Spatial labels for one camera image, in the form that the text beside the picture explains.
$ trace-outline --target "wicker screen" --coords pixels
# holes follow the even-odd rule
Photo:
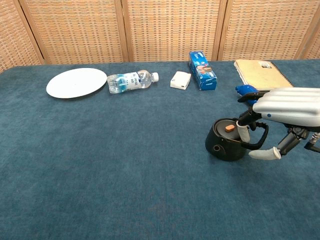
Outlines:
[[[120,0],[20,1],[48,63],[128,59]]]
[[[0,72],[14,66],[41,64],[12,0],[1,1],[0,43]]]
[[[320,59],[320,27],[315,35],[314,41],[309,52],[306,55],[307,59]]]
[[[220,0],[122,3],[131,61],[185,61],[198,50],[212,59]]]
[[[293,59],[319,0],[231,0],[218,60]]]

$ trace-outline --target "notebook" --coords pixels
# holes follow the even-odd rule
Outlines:
[[[290,81],[270,61],[237,59],[234,66],[244,84],[259,91],[275,88],[292,88]]]

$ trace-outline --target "box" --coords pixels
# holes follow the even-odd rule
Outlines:
[[[202,51],[191,51],[189,53],[189,66],[196,79],[200,90],[215,90],[217,76]]]

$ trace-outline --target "water bottle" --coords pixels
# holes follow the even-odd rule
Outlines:
[[[146,89],[151,83],[158,82],[158,73],[149,73],[146,70],[114,74],[107,78],[111,94],[119,94],[134,89]]]

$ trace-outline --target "blue carpet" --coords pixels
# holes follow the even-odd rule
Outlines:
[[[320,88],[320,59],[273,61],[296,87]],[[170,88],[187,62],[41,65],[0,75],[1,240],[318,240],[320,155],[300,143],[281,160],[211,156],[219,118],[238,117],[233,62],[212,62],[215,91]],[[159,73],[148,89],[49,96],[51,78],[92,67]],[[287,130],[269,124],[264,149]],[[262,131],[253,134],[259,139]]]

